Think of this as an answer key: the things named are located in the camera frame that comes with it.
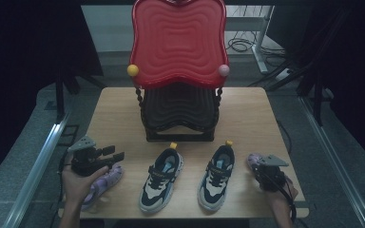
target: red tray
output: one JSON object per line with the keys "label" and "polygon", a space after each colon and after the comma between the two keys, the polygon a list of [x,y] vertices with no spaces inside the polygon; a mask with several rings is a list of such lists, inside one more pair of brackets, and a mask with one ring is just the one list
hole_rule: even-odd
{"label": "red tray", "polygon": [[176,82],[222,87],[228,65],[224,47],[225,5],[221,0],[137,0],[132,11],[134,44],[129,63],[139,69],[136,87]]}

